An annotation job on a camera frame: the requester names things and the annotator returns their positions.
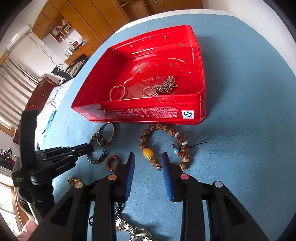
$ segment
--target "wristwatch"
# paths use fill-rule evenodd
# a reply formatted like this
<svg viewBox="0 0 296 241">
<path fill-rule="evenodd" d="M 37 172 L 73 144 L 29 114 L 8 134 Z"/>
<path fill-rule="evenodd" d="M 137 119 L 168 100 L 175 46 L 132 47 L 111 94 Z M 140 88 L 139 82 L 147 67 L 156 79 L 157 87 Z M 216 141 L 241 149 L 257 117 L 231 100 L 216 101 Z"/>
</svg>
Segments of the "wristwatch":
<svg viewBox="0 0 296 241">
<path fill-rule="evenodd" d="M 131 223 L 122 216 L 116 218 L 115 227 L 116 230 L 128 232 L 131 236 L 129 241 L 157 241 L 148 229 L 134 228 Z"/>
</svg>

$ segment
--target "brown ring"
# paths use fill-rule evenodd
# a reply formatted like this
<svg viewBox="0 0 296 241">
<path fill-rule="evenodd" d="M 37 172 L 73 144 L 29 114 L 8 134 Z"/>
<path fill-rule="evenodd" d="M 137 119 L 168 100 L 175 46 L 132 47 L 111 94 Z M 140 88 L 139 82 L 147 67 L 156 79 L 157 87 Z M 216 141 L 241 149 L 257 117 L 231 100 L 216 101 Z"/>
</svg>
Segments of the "brown ring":
<svg viewBox="0 0 296 241">
<path fill-rule="evenodd" d="M 116 165 L 114 168 L 111 167 L 111 161 L 115 159 L 116 160 Z M 121 159 L 119 156 L 116 155 L 111 155 L 107 158 L 106 161 L 106 168 L 110 171 L 110 172 L 115 172 L 116 168 L 118 167 L 118 165 L 121 165 Z"/>
</svg>

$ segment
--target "red plastic container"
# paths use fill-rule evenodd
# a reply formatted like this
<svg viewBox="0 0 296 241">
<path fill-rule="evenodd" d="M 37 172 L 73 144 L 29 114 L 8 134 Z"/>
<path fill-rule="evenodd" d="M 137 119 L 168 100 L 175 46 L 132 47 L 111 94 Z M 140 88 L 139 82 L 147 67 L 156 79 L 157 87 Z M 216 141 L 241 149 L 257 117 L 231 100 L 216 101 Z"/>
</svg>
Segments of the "red plastic container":
<svg viewBox="0 0 296 241">
<path fill-rule="evenodd" d="M 169 95 L 143 97 L 174 76 Z M 109 93 L 114 86 L 124 85 Z M 200 47 L 189 25 L 141 34 L 106 50 L 79 90 L 72 108 L 92 122 L 199 124 L 205 117 Z"/>
</svg>

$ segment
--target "pink clothing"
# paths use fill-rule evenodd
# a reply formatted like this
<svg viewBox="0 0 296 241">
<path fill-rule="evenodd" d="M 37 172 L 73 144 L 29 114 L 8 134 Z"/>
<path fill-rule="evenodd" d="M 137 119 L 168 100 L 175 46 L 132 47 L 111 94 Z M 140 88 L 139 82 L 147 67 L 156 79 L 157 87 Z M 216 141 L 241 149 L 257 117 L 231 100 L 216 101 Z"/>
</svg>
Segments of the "pink clothing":
<svg viewBox="0 0 296 241">
<path fill-rule="evenodd" d="M 37 227 L 38 225 L 30 218 L 23 226 L 21 233 L 17 236 L 17 239 L 19 241 L 27 241 Z"/>
</svg>

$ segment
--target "door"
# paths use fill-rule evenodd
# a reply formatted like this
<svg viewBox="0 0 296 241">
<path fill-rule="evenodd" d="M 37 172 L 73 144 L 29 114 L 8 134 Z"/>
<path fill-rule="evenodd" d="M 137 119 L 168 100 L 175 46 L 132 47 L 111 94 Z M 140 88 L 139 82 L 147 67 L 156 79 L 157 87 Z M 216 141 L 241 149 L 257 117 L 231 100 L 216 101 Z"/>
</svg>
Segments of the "door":
<svg viewBox="0 0 296 241">
<path fill-rule="evenodd" d="M 202 0 L 153 0 L 159 12 L 203 9 Z"/>
</svg>

